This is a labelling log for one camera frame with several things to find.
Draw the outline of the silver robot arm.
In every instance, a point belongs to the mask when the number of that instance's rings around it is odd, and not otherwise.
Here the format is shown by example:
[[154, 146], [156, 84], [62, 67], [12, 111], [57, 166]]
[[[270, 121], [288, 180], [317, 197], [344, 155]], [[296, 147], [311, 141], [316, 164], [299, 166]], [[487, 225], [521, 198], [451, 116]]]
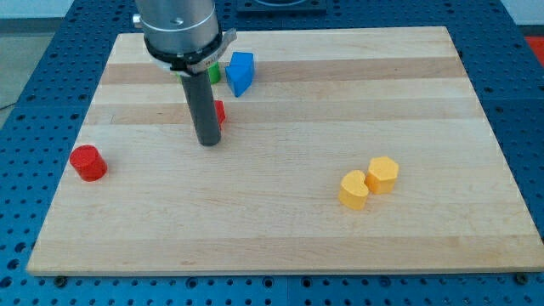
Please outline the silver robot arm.
[[144, 33], [154, 61], [180, 78], [198, 142], [214, 146], [221, 140], [208, 69], [237, 38], [224, 30], [213, 0], [136, 0], [133, 23]]

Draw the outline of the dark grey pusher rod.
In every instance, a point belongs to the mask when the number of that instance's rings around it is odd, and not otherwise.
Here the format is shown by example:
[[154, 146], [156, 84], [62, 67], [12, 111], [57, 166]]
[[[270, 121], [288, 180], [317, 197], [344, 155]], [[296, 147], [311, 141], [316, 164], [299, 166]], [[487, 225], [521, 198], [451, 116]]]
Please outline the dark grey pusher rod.
[[208, 73], [182, 76], [181, 83], [198, 142], [204, 146], [218, 144], [221, 131]]

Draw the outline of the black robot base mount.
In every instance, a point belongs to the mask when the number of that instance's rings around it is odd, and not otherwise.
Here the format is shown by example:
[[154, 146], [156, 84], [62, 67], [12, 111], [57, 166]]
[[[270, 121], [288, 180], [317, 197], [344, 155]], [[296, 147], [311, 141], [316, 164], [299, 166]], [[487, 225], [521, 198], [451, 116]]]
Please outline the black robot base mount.
[[236, 0], [238, 13], [322, 13], [327, 0]]

